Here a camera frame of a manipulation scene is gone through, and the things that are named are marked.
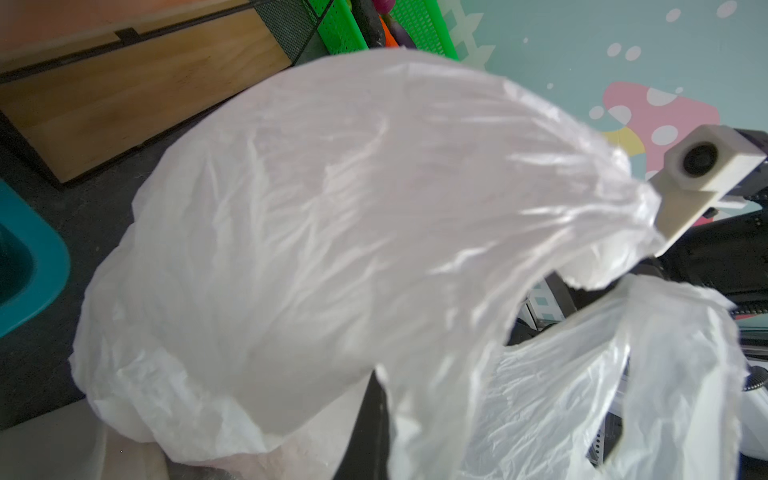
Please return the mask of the white plastic grocery bag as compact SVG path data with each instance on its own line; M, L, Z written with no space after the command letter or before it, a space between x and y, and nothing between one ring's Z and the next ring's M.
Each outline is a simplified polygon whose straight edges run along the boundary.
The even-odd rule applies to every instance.
M375 377L393 479L733 479L731 305L632 273L661 204L506 78L326 57L166 150L86 289L72 375L179 463L274 451Z

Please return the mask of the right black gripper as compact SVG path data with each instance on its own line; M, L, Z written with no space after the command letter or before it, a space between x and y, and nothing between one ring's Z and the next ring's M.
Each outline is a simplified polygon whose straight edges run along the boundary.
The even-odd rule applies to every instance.
M765 300L767 211L693 227L659 260L672 280L717 290L731 300Z

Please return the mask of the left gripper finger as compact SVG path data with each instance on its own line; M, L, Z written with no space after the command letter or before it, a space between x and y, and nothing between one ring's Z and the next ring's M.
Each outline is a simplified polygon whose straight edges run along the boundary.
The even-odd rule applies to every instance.
M387 480L389 452L387 394L372 373L334 480Z

